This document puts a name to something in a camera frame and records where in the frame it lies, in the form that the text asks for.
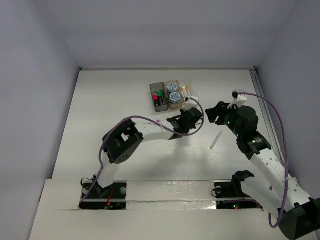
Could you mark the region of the pale yellow white marker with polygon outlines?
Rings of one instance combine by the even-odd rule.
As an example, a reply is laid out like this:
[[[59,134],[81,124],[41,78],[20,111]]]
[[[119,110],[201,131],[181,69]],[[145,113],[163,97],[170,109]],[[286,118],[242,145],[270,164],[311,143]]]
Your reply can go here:
[[[216,138],[214,139],[213,143],[210,146],[210,149],[212,150],[215,145],[217,144],[217,142],[219,141],[221,135],[223,134],[223,130],[220,130],[219,133],[217,134]]]

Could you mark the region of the blue-lidded round jar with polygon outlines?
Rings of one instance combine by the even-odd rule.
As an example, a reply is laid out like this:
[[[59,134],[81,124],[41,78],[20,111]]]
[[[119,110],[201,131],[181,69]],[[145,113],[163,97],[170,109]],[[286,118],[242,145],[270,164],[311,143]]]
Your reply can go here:
[[[169,94],[169,101],[171,104],[178,104],[182,100],[181,94],[179,92],[172,92]]]
[[[169,94],[178,92],[178,91],[179,91],[179,84],[176,83],[176,82],[169,82],[169,83],[166,85],[166,89],[167,89],[167,92],[168,92]]]

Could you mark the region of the black pink highlighter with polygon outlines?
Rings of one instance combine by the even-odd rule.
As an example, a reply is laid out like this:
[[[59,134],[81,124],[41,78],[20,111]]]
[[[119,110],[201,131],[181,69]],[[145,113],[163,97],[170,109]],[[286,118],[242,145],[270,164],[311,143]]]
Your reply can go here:
[[[159,98],[158,98],[158,95],[157,95],[157,94],[153,94],[153,95],[152,95],[152,100],[153,100],[154,106],[155,106],[156,108],[159,107]]]

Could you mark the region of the black green highlighter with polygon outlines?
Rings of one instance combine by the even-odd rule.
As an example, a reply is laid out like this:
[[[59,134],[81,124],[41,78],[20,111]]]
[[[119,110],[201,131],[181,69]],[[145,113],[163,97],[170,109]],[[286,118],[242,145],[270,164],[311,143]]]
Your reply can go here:
[[[159,102],[159,106],[164,106],[164,99],[163,99],[163,92],[162,91],[158,91],[157,92],[157,96],[158,96],[158,102]]]

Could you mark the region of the long yellow-capped white marker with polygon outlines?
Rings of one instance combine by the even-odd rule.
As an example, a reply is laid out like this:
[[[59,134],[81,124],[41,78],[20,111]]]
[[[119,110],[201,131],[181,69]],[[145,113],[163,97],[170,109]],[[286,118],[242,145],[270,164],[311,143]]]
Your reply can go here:
[[[185,89],[186,89],[186,91],[187,91],[187,95],[188,95],[189,97],[191,97],[191,93],[190,93],[189,86],[185,86]]]

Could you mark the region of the orange-capped white marker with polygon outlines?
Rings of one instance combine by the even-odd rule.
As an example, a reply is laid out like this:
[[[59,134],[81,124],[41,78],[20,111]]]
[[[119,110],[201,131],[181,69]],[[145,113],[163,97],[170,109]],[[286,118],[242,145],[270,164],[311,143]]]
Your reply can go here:
[[[180,87],[180,93],[182,94],[183,99],[186,100],[186,96],[185,96],[184,88],[183,88],[183,87]]]

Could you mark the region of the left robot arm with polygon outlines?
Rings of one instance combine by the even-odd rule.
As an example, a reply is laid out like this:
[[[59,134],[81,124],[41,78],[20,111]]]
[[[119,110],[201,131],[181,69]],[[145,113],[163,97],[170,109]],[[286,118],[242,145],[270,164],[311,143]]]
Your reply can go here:
[[[102,139],[99,150],[100,169],[95,175],[91,190],[104,198],[110,194],[118,165],[127,161],[140,144],[159,140],[176,140],[189,137],[200,130],[197,123],[204,124],[204,111],[192,107],[180,110],[180,115],[166,120],[171,127],[160,121],[142,116],[130,116],[119,122]]]

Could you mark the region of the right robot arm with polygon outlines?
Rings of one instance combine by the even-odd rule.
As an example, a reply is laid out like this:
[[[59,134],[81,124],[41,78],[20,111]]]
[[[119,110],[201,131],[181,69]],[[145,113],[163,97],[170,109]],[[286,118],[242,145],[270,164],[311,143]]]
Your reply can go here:
[[[286,174],[270,143],[258,132],[259,118],[249,106],[220,101],[206,109],[210,123],[227,126],[246,158],[262,173],[267,183],[249,171],[232,176],[230,190],[235,196],[250,196],[269,212],[270,219],[289,240],[297,240],[320,228],[320,200],[312,198],[296,178]]]

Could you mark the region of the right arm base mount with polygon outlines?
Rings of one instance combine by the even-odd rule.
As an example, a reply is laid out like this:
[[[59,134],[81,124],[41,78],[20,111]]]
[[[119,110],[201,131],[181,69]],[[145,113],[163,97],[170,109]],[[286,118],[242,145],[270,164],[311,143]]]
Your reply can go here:
[[[210,194],[215,198],[217,210],[262,209],[256,200],[238,191],[231,181],[216,181]]]

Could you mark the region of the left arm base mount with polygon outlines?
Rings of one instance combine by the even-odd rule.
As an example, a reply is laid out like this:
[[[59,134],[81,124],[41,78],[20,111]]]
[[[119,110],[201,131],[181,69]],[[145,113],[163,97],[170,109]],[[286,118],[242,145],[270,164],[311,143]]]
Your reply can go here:
[[[111,186],[101,188],[95,185],[89,195],[82,201],[92,185],[85,181],[82,188],[80,203],[78,207],[82,210],[125,210],[127,201],[127,183],[114,182]]]

